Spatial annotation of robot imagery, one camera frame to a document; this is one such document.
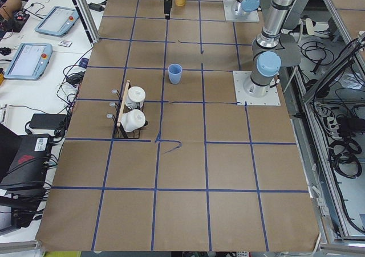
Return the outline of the person hand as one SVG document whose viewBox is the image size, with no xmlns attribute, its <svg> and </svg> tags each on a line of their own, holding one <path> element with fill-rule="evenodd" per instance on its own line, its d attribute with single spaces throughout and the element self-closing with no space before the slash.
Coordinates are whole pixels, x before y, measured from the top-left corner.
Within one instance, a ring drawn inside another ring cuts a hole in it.
<svg viewBox="0 0 365 257">
<path fill-rule="evenodd" d="M 1 17 L 5 20 L 9 20 L 13 18 L 14 12 L 20 10 L 21 8 L 21 0 L 6 0 L 1 6 Z"/>
</svg>

